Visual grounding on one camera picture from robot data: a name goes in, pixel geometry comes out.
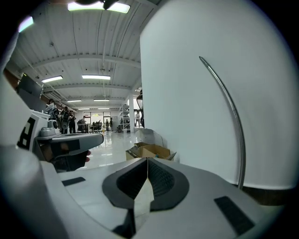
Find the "metal handle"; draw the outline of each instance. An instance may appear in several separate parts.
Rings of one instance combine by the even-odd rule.
[[[211,75],[214,77],[214,79],[217,81],[218,85],[222,89],[224,95],[226,96],[226,100],[228,101],[230,108],[234,114],[235,121],[238,124],[238,134],[239,134],[239,141],[240,141],[240,152],[241,152],[241,167],[240,167],[240,175],[239,175],[239,182],[238,182],[238,188],[242,189],[244,184],[244,178],[245,178],[245,169],[246,169],[246,148],[245,148],[245,139],[244,139],[244,132],[242,128],[242,123],[240,120],[240,116],[238,114],[237,108],[235,107],[235,104],[225,87],[223,81],[220,79],[220,77],[217,75],[217,73],[213,70],[211,65],[203,58],[199,57],[202,63],[205,65],[205,67],[209,70]]]

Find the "cardboard box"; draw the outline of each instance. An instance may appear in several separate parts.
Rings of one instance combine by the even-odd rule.
[[[160,158],[172,160],[176,153],[170,154],[170,150],[155,144],[137,143],[126,151],[126,160],[135,158]]]

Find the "fluorescent light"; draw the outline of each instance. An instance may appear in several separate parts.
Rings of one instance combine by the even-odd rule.
[[[21,22],[19,25],[19,32],[23,31],[27,27],[33,24],[33,18],[32,17],[27,17],[24,21]]]
[[[83,79],[110,80],[110,76],[82,75]]]
[[[69,100],[68,102],[70,103],[70,102],[80,102],[80,101],[82,101],[82,100],[77,99],[77,100]]]
[[[90,5],[80,5],[76,2],[71,2],[67,5],[67,9],[69,11],[91,10],[91,9],[104,10],[102,2],[96,2]],[[129,9],[130,9],[130,5],[116,2],[108,10],[120,12],[120,13],[128,13]]]
[[[50,82],[50,81],[54,81],[54,80],[62,80],[62,76],[58,76],[58,77],[52,77],[52,78],[48,78],[48,79],[44,79],[42,80],[43,83],[47,83],[47,82]]]

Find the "ceiling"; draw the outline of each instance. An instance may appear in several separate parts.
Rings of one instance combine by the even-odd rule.
[[[103,10],[70,12],[64,4],[43,4],[34,24],[19,34],[7,69],[33,80],[62,76],[43,85],[43,93],[72,108],[118,108],[141,86],[140,29],[160,0],[120,0],[127,14]],[[109,75],[111,80],[82,79]],[[94,102],[93,99],[109,99]],[[66,103],[81,99],[81,102]]]

